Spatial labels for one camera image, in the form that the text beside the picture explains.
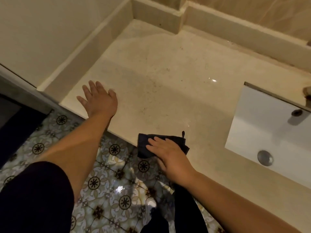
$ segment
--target right arm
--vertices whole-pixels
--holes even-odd
[[[299,233],[282,219],[195,171],[173,141],[155,137],[146,148],[158,157],[166,176],[186,188],[227,232]]]

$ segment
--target pant leg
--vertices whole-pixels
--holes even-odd
[[[150,222],[142,228],[140,233],[169,233],[169,223],[161,215],[160,210],[154,209],[151,215]]]
[[[202,213],[192,195],[179,185],[175,185],[175,230],[176,233],[188,233],[194,230],[208,233]]]

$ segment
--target hand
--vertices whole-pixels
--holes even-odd
[[[158,157],[158,164],[167,178],[183,187],[188,186],[196,173],[179,146],[169,139],[149,138],[146,148]]]
[[[86,100],[81,96],[77,96],[87,115],[91,117],[100,113],[109,116],[109,118],[115,115],[118,108],[118,99],[115,92],[109,89],[107,93],[100,82],[96,82],[95,85],[93,81],[89,81],[89,85],[91,91],[87,86],[82,86]]]

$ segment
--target forearm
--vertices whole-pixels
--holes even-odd
[[[231,233],[298,233],[299,231],[231,190],[194,172],[185,188]]]
[[[75,199],[91,172],[100,139],[110,117],[96,114],[48,149],[36,161],[49,161],[64,170],[72,186]]]

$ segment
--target patterned tile floor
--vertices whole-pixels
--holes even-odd
[[[52,112],[0,170],[0,190],[44,150],[74,130],[78,118]],[[156,160],[140,159],[137,149],[105,133],[94,168],[80,192],[72,213],[72,233],[140,232],[150,221],[156,199],[170,232],[174,229],[174,192]],[[224,232],[198,203],[210,233]]]

